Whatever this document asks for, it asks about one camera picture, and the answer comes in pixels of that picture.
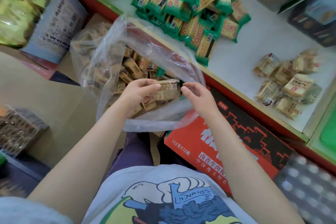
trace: purple pants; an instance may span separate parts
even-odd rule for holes
[[[178,164],[196,170],[168,148],[163,139],[157,144],[157,148],[160,153],[160,164]],[[134,166],[154,166],[149,133],[129,132],[126,134],[124,148],[118,152],[106,177],[118,170]]]

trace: person's right hand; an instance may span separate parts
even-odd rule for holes
[[[181,91],[204,120],[207,121],[214,114],[220,114],[211,92],[202,84],[198,82],[186,82],[183,83]]]

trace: red cardboard box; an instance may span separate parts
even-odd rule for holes
[[[246,149],[273,179],[287,163],[293,150],[217,90],[209,89],[215,98],[218,109],[230,123]],[[225,192],[231,194],[212,133],[201,117],[198,117],[187,127],[167,133],[164,140],[169,148],[199,171],[210,176]]]

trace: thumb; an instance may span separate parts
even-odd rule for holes
[[[182,86],[181,87],[181,91],[183,93],[183,95],[189,99],[190,103],[192,103],[194,105],[195,101],[197,100],[197,96],[191,92],[191,90],[189,90],[186,86]]]
[[[146,96],[149,96],[150,94],[155,93],[159,89],[161,89],[161,85],[158,83],[155,83],[149,86],[139,88],[139,93],[140,93],[140,96],[146,97]]]

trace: t-shirt graphic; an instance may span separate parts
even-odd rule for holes
[[[194,177],[133,184],[100,222],[115,223],[241,224],[210,185]]]

